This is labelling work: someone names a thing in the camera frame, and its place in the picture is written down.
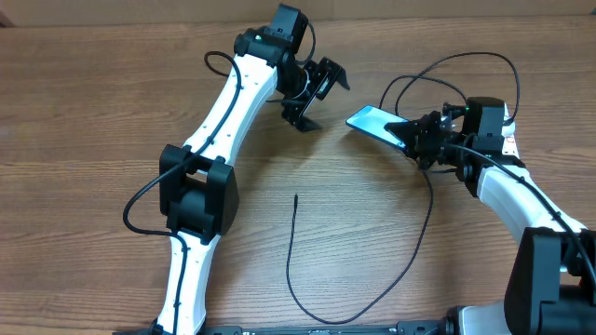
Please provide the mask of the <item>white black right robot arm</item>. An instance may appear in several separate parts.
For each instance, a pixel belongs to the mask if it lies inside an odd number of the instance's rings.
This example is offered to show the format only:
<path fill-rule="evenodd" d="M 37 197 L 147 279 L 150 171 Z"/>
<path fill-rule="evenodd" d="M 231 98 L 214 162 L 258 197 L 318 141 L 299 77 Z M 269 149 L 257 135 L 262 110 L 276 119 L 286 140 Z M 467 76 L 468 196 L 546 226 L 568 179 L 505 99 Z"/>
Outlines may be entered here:
<path fill-rule="evenodd" d="M 502 100 L 470 98 L 463 107 L 446 104 L 440 112 L 384 128 L 421 168 L 455 167 L 457 178 L 519 245 L 504 299 L 458 309 L 454 333 L 594 333 L 595 233 L 533 182 Z"/>

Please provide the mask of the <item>blue Galaxy smartphone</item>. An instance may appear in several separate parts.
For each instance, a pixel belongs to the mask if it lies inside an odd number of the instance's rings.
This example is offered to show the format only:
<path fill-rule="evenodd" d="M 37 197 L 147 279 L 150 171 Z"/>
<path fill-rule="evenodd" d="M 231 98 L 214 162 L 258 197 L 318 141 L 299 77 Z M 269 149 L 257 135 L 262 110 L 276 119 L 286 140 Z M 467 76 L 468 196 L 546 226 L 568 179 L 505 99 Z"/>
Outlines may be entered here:
<path fill-rule="evenodd" d="M 358 112 L 348 117 L 345 124 L 371 138 L 404 152 L 406 149 L 405 143 L 385 129 L 386 124 L 403 122 L 407 122 L 407 119 L 372 105 L 366 105 Z"/>

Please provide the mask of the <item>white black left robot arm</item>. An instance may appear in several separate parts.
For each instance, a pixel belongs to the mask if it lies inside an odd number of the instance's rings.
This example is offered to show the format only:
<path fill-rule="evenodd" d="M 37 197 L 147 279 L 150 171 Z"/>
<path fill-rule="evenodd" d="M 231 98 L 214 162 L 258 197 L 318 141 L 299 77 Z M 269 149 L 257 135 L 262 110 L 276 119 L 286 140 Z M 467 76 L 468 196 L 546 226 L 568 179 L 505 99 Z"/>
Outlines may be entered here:
<path fill-rule="evenodd" d="M 167 218 L 171 265 L 164 306 L 152 334 L 198 334 L 206 320 L 206 288 L 214 251 L 237 214 L 234 164 L 255 116 L 279 92 L 282 118 L 298 130 L 316 128 L 305 113 L 345 69 L 327 58 L 297 60 L 312 26 L 300 9 L 279 5 L 271 23 L 237 36 L 232 68 L 208 116 L 180 146 L 159 159 L 159 206 Z"/>

